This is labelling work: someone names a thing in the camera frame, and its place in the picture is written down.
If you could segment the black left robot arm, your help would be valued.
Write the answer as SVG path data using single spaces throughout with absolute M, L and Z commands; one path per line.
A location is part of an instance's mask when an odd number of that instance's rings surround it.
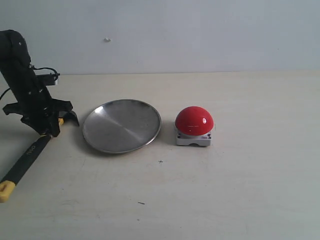
M 16 102 L 3 107 L 6 115 L 21 115 L 21 122 L 37 133 L 60 134 L 59 116 L 73 110 L 70 101 L 52 98 L 47 87 L 55 85 L 59 73 L 35 74 L 36 67 L 23 36 L 15 30 L 0 33 L 0 72 L 12 91 Z

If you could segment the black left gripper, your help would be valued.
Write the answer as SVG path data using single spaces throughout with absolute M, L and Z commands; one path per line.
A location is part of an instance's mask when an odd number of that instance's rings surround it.
M 53 68 L 47 69 L 58 74 Z M 70 101 L 52 98 L 47 86 L 37 79 L 35 70 L 33 65 L 0 66 L 0 72 L 16 98 L 16 102 L 5 105 L 4 110 L 20 112 L 23 116 L 20 121 L 38 134 L 48 132 L 57 137 L 61 132 L 58 112 L 70 112 L 73 106 Z

